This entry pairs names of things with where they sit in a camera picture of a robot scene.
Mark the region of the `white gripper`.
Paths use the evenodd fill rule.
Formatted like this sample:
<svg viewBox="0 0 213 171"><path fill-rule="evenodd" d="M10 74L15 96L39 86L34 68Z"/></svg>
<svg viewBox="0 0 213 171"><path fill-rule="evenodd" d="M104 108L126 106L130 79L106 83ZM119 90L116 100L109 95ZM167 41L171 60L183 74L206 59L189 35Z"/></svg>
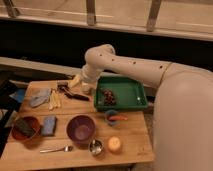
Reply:
<svg viewBox="0 0 213 171"><path fill-rule="evenodd" d="M84 65L81 70L81 76L79 74L75 75L72 80L68 81L68 85L70 88L75 87L78 85L81 80L84 83L88 84L94 84L98 81L100 78L100 70L97 68L94 68L90 65Z"/></svg>

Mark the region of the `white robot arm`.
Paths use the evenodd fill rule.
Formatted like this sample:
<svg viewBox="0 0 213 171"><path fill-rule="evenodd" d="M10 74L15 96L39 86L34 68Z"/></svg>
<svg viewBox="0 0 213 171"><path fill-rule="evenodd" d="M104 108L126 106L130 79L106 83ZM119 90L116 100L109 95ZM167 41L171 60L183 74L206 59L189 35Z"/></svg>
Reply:
<svg viewBox="0 0 213 171"><path fill-rule="evenodd" d="M156 90L154 171L213 171L213 72L189 65L118 56L110 44L88 49L80 80L105 70Z"/></svg>

